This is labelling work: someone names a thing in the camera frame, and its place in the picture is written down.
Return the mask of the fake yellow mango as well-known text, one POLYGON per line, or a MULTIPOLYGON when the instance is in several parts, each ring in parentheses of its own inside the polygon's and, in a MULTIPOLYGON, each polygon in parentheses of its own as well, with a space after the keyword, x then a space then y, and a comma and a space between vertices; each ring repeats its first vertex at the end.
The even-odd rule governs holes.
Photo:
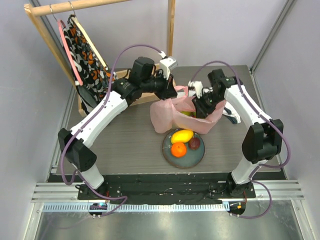
POLYGON ((192 130, 183 129, 183 130, 176 131, 171 136, 170 141, 171 141, 172 144, 175 144, 175 143, 187 143, 193 137, 194 137, 194 132, 192 130))

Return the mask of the fake green pear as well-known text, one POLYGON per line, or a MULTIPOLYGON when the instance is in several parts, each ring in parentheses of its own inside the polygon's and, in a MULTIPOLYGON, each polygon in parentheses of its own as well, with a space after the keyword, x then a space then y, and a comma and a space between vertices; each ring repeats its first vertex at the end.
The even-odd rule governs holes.
POLYGON ((180 113, 181 113, 181 114, 184 114, 184 115, 186 115, 186 116, 188 116, 188 117, 192 117, 192 118, 195 118, 195 117, 196 117, 196 113, 193 112, 193 111, 181 111, 180 113))

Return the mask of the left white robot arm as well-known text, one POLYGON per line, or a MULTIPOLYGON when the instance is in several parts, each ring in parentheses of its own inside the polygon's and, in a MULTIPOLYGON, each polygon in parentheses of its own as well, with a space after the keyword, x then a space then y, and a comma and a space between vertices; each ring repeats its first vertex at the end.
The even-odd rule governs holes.
POLYGON ((91 151, 99 134, 120 113, 142 97, 143 93, 153 93, 166 100, 177 96, 171 70, 178 65, 176 59, 167 56, 159 62, 148 57, 139 57, 128 74, 115 80, 111 92, 81 122, 71 130, 62 128, 58 141, 62 159, 67 159, 90 185, 89 194, 100 200, 107 192, 104 177, 96 165, 97 156, 91 151))

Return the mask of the fake dark purple fruit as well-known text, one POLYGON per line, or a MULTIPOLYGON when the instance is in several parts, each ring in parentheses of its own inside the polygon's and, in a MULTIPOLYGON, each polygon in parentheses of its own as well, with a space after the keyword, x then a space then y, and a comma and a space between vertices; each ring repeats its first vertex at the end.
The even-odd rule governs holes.
POLYGON ((201 146, 201 140, 198 137, 193 137, 188 142, 188 147, 191 150, 197 150, 201 146))

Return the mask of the fake orange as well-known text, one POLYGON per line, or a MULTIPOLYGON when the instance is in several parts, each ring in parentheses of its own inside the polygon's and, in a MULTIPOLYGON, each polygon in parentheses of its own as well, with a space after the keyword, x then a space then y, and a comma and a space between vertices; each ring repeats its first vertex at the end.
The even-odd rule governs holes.
POLYGON ((176 158, 182 158, 187 154, 187 147, 183 142, 176 142, 171 146, 171 154, 176 158))

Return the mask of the blue ceramic plate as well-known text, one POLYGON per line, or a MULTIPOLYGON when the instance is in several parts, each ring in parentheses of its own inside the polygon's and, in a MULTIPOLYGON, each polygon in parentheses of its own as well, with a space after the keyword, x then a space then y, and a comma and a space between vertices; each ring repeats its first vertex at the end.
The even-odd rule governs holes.
POLYGON ((162 155, 172 166, 181 169, 195 167, 205 155, 201 136, 191 130, 175 129, 162 141, 162 155))

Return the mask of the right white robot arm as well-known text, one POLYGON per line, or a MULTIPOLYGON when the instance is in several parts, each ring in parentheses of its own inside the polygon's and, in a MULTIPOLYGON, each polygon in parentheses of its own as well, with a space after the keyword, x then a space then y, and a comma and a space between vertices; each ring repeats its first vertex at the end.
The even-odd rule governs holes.
POLYGON ((241 197, 258 169, 281 152, 284 124, 263 112, 236 76, 227 77, 222 69, 216 69, 207 77, 210 87, 204 87, 201 81, 191 80, 188 83, 188 88, 195 91, 192 102, 196 117, 207 117, 217 109, 218 103, 225 100, 247 128, 241 145, 242 158, 228 174, 225 186, 230 197, 241 197))

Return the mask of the pink plastic bag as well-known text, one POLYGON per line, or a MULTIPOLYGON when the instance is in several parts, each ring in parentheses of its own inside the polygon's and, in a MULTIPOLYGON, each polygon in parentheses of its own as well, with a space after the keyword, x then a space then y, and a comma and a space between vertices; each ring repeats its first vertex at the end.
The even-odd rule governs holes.
POLYGON ((183 112, 195 112, 192 102, 193 97, 188 96, 188 87, 178 85, 175 90, 181 91, 180 96, 159 100, 150 106, 150 120, 154 130, 163 134, 171 129, 188 129, 198 134, 207 134, 221 119, 226 101, 219 102, 213 113, 206 118, 196 118, 183 114, 183 112))

